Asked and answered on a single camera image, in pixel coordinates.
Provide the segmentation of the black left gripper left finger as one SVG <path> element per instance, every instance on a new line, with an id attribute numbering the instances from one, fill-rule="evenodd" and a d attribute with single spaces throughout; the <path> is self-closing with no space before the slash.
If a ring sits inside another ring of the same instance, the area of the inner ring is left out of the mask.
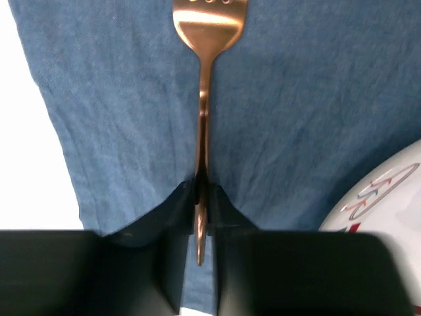
<path id="1" fill-rule="evenodd" d="M 182 182 L 123 229 L 2 230 L 2 315 L 177 315 L 194 209 Z"/>

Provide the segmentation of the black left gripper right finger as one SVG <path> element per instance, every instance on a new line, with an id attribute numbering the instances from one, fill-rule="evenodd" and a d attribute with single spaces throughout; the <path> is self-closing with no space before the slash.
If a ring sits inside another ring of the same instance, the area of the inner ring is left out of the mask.
<path id="1" fill-rule="evenodd" d="M 377 237 L 261 230 L 220 186 L 209 190 L 218 315 L 413 315 Z"/>

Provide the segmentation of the white plate with green rim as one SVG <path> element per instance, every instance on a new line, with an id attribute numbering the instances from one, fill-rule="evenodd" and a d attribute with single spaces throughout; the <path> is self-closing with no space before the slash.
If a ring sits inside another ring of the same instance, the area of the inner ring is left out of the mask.
<path id="1" fill-rule="evenodd" d="M 368 173 L 330 211 L 321 231 L 387 234 L 420 247 L 420 141 Z"/>

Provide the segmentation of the blue cloth placemat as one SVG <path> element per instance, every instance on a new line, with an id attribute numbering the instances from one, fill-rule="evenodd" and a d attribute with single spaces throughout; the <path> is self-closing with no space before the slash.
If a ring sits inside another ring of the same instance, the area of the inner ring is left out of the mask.
<path id="1" fill-rule="evenodd" d="M 193 176 L 199 60 L 171 1 L 9 7 L 85 229 L 113 233 Z M 210 179 L 261 228 L 316 230 L 420 139 L 420 2 L 250 1 L 210 97 Z"/>

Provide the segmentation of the copper fork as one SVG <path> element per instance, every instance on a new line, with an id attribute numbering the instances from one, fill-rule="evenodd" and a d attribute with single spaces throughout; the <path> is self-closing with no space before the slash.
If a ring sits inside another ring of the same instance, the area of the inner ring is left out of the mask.
<path id="1" fill-rule="evenodd" d="M 243 33 L 248 1 L 173 2 L 172 18 L 180 39 L 198 56 L 199 106 L 195 160 L 194 234 L 197 264 L 205 258 L 209 208 L 209 127 L 212 64 Z"/>

